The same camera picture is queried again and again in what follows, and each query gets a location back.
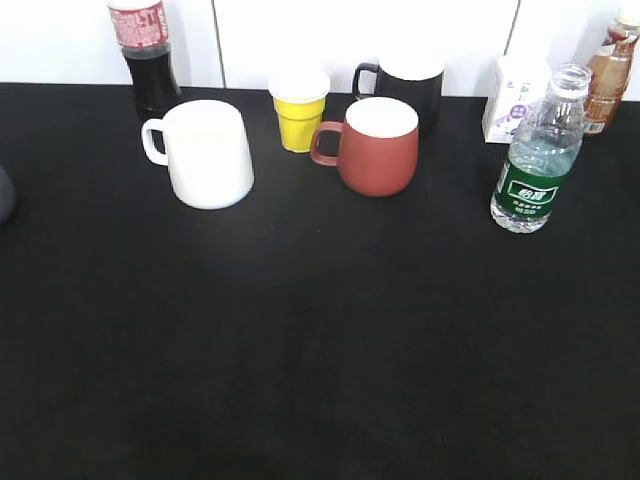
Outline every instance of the gray object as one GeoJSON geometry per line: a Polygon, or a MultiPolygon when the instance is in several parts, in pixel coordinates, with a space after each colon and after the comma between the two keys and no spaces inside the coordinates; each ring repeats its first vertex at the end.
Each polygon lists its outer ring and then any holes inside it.
{"type": "Polygon", "coordinates": [[[10,216],[16,206],[16,191],[13,184],[4,171],[0,167],[0,224],[4,223],[10,216]]]}

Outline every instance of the red label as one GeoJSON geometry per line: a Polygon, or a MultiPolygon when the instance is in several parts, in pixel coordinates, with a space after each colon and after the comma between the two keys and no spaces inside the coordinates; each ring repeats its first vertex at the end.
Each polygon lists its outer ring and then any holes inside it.
{"type": "Polygon", "coordinates": [[[162,2],[140,10],[116,10],[109,7],[118,43],[123,47],[148,48],[169,40],[162,2]]]}

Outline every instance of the white mug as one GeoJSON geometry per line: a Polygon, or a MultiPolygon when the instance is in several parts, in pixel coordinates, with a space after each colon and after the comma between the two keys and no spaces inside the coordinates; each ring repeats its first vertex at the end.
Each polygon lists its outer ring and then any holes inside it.
{"type": "Polygon", "coordinates": [[[142,146],[153,163],[169,167],[176,196],[201,209],[229,207],[253,186],[253,165],[242,115],[228,103],[197,100],[142,126],[142,146]],[[162,132],[166,155],[153,142],[162,132]]]}

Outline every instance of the yellow cup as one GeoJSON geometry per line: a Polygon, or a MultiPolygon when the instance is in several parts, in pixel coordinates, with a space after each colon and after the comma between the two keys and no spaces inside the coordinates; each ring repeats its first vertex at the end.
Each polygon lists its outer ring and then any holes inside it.
{"type": "Polygon", "coordinates": [[[282,146],[291,152],[311,151],[311,141],[322,121],[331,82],[313,66],[297,65],[269,76],[269,92],[278,114],[282,146]]]}
{"type": "Polygon", "coordinates": [[[295,153],[311,151],[311,140],[322,121],[325,99],[311,103],[287,103],[274,99],[282,146],[295,153]]]}

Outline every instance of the white carton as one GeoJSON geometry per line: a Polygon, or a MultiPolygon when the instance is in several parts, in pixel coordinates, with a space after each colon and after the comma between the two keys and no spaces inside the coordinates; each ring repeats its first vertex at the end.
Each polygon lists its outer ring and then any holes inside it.
{"type": "Polygon", "coordinates": [[[511,143],[531,106],[544,97],[550,78],[551,69],[542,60],[501,57],[495,91],[482,117],[485,142],[511,143]]]}

